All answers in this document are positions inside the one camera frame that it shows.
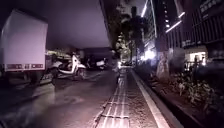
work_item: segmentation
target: white truck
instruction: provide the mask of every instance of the white truck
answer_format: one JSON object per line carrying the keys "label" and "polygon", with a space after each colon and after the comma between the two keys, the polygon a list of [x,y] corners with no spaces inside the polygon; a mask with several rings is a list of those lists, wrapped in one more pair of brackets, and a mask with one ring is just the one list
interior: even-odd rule
{"label": "white truck", "polygon": [[1,77],[26,74],[31,82],[41,79],[45,70],[47,30],[45,21],[19,10],[12,11],[1,32]]}

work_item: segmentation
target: road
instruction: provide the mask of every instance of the road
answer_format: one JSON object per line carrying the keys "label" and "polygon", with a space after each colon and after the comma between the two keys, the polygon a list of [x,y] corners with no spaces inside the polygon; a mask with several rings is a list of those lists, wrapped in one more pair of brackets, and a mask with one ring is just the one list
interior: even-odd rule
{"label": "road", "polygon": [[30,128],[90,128],[116,86],[116,74],[103,72],[85,81],[54,81],[55,105]]}
{"label": "road", "polygon": [[7,128],[170,128],[130,71],[88,74],[0,93],[0,119]]}
{"label": "road", "polygon": [[38,89],[1,91],[0,100],[5,104],[0,107],[0,119],[10,128],[92,127],[103,104],[114,92],[116,73],[88,74],[82,81],[64,78]]}

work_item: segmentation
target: tire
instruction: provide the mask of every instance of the tire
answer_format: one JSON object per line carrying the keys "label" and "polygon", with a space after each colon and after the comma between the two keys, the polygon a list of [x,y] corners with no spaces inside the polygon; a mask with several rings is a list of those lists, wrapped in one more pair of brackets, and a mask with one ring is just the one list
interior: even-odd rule
{"label": "tire", "polygon": [[53,75],[53,78],[58,78],[58,68],[53,68],[50,71]]}
{"label": "tire", "polygon": [[78,69],[77,76],[79,80],[84,80],[86,78],[86,69],[84,68]]}
{"label": "tire", "polygon": [[0,78],[1,87],[3,88],[11,88],[13,85],[10,83],[9,77],[3,74]]}
{"label": "tire", "polygon": [[30,71],[29,72],[29,78],[30,78],[30,84],[33,86],[40,83],[41,79],[43,77],[42,71]]}
{"label": "tire", "polygon": [[100,68],[101,70],[104,70],[104,69],[105,69],[105,67],[104,67],[104,66],[100,66],[99,68]]}

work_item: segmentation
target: building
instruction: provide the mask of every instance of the building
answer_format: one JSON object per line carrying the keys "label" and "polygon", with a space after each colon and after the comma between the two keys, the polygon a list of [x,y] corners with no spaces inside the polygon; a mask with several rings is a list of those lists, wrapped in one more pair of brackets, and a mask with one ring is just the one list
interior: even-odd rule
{"label": "building", "polygon": [[154,1],[159,52],[181,48],[185,59],[224,57],[224,1]]}
{"label": "building", "polygon": [[154,5],[152,0],[146,0],[145,6],[142,10],[141,17],[147,19],[148,22],[148,33],[143,36],[143,43],[145,45],[145,51],[156,52],[155,39],[157,37],[157,28],[155,20]]}

